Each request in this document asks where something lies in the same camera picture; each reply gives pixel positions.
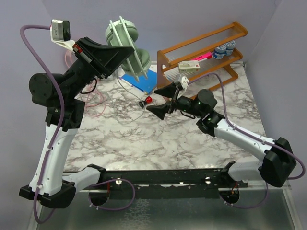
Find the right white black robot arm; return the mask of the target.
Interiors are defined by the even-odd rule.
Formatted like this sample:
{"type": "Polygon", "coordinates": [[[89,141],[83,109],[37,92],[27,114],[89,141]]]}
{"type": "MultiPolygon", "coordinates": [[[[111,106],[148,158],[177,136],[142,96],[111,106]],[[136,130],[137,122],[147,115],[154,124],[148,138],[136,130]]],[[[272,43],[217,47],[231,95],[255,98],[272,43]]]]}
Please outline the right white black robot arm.
{"type": "Polygon", "coordinates": [[[215,111],[217,100],[210,90],[202,89],[191,99],[182,94],[187,86],[186,83],[176,82],[155,90],[155,94],[168,97],[169,101],[162,105],[150,105],[146,109],[161,120],[176,110],[197,117],[196,125],[202,133],[226,140],[256,158],[250,162],[227,164],[220,176],[223,186],[232,187],[239,181],[264,180],[271,186],[282,187],[296,166],[288,140],[258,136],[236,126],[215,111]]]}

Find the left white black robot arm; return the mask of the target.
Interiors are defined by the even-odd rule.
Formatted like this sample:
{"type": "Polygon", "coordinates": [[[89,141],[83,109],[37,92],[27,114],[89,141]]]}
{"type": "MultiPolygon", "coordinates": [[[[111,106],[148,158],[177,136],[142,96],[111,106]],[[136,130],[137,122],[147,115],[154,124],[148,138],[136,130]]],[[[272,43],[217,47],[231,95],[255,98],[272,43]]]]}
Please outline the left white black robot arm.
{"type": "Polygon", "coordinates": [[[37,73],[29,81],[33,103],[47,109],[46,136],[37,170],[19,192],[52,209],[68,207],[75,194],[88,186],[105,186],[106,170],[94,164],[74,175],[62,175],[85,109],[84,101],[76,96],[95,78],[109,77],[134,52],[130,46],[101,45],[88,37],[61,45],[76,56],[69,69],[63,74],[37,73]]]}

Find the mint green headphones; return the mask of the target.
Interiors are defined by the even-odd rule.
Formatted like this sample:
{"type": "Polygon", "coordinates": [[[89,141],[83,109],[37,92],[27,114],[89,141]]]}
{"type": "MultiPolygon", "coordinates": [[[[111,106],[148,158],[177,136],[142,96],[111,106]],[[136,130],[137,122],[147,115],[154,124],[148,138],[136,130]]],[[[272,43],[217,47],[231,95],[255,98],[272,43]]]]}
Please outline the mint green headphones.
{"type": "Polygon", "coordinates": [[[121,64],[121,68],[126,74],[133,76],[137,82],[140,81],[141,76],[148,78],[147,72],[151,65],[151,58],[147,50],[135,45],[139,33],[133,22],[125,20],[121,16],[117,21],[110,20],[105,37],[110,46],[130,46],[133,48],[132,54],[121,64]]]}

